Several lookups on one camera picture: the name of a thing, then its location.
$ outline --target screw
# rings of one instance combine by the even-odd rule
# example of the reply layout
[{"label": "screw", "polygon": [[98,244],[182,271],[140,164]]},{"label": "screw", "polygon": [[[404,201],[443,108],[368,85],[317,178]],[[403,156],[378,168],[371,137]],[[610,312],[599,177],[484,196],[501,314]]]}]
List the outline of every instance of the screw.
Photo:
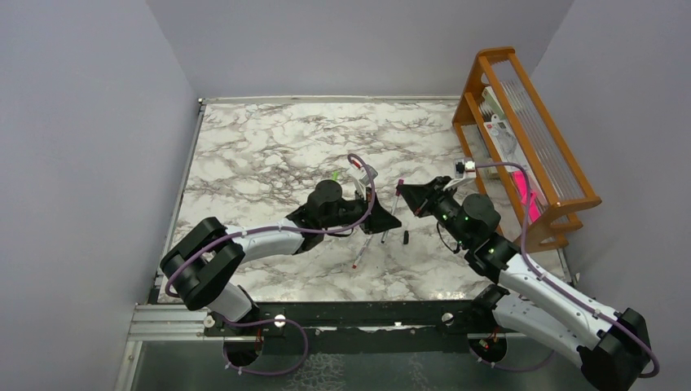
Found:
[{"label": "screw", "polygon": [[216,324],[216,321],[213,320],[213,316],[206,315],[206,318],[204,318],[203,324],[204,324],[204,327],[211,328],[214,326],[214,324]]},{"label": "screw", "polygon": [[282,328],[283,326],[285,326],[285,322],[280,322],[281,320],[285,320],[285,316],[283,316],[282,314],[276,315],[276,316],[274,317],[274,319],[279,320],[279,322],[274,322],[274,325],[275,325],[276,327]]},{"label": "screw", "polygon": [[453,314],[447,312],[442,315],[442,323],[446,324],[447,326],[451,326],[453,323]]}]

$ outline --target wooden rack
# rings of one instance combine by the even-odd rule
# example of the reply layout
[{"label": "wooden rack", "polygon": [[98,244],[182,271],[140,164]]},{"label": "wooden rack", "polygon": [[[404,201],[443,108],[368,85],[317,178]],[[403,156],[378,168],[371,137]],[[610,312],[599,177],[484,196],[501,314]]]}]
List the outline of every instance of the wooden rack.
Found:
[{"label": "wooden rack", "polygon": [[[491,86],[546,200],[541,205],[539,218],[528,228],[526,250],[532,253],[563,248],[569,243],[564,234],[583,227],[576,213],[599,205],[601,199],[590,186],[515,53],[512,47],[478,52],[453,117],[453,126],[466,156],[473,154],[463,126],[477,125],[491,159],[501,161],[480,111],[484,100],[482,92]],[[506,77],[499,77],[495,71],[500,66],[507,71]],[[512,88],[519,88],[525,96],[520,107],[515,99],[507,96],[507,93],[512,98],[515,96]],[[524,211],[520,193],[506,168],[498,167],[496,171],[518,221],[522,222]],[[486,194],[481,176],[478,175],[476,183],[479,191]]]}]

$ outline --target gray wall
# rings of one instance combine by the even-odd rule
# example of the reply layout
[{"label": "gray wall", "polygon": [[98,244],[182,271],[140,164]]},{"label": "gray wall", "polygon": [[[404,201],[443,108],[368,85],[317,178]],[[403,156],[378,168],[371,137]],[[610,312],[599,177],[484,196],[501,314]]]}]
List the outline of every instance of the gray wall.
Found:
[{"label": "gray wall", "polygon": [[147,0],[197,94],[460,94],[478,50],[528,72],[573,0]]},{"label": "gray wall", "polygon": [[634,389],[689,389],[691,4],[576,0],[533,81],[601,206],[567,248],[580,287],[639,310],[662,361]]},{"label": "gray wall", "polygon": [[112,389],[195,119],[143,0],[0,2],[0,389]]}]

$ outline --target white marble tabletop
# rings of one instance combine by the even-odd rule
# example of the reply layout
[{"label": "white marble tabletop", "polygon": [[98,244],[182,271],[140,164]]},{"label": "white marble tabletop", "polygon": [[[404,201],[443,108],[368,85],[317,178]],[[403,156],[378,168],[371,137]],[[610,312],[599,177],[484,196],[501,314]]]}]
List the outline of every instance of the white marble tabletop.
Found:
[{"label": "white marble tabletop", "polygon": [[[451,127],[457,103],[286,103],[212,104],[206,107],[183,202],[176,222],[177,243],[199,220],[215,216],[227,225],[258,226],[285,217],[306,202],[319,181],[341,173],[344,198],[346,154],[373,166],[377,195],[385,209],[399,178],[427,183],[453,173],[463,156]],[[477,191],[461,189],[456,198]],[[502,229],[519,232],[507,197],[493,198]],[[232,282],[255,301],[386,301],[470,299],[489,282],[477,276],[462,253],[446,249],[433,217],[415,218],[400,200],[394,215],[403,228],[384,244],[372,240],[357,269],[352,262],[366,235],[326,237],[308,253],[277,256],[242,265]],[[403,244],[403,231],[410,243]],[[536,261],[563,278],[556,252]],[[159,302],[176,302],[163,292]]]}]

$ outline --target pink object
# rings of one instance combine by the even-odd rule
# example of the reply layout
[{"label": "pink object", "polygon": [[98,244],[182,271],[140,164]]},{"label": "pink object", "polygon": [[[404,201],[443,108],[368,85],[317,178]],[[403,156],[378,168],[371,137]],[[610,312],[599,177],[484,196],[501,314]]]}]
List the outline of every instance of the pink object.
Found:
[{"label": "pink object", "polygon": [[[513,176],[513,182],[516,184],[518,192],[521,194],[521,202],[525,204],[527,196],[526,193],[528,192],[526,179],[523,177],[523,173],[521,171],[514,171],[511,173],[511,175]],[[530,206],[528,207],[528,217],[530,218],[530,222],[537,220],[540,215],[538,205],[535,203],[536,196],[537,193],[535,193],[533,189],[530,189]]]},{"label": "pink object", "polygon": [[397,196],[397,197],[401,195],[401,192],[398,191],[398,186],[399,186],[399,185],[403,185],[403,180],[402,180],[402,179],[399,179],[399,180],[398,180],[398,185],[396,185],[396,196]]}]

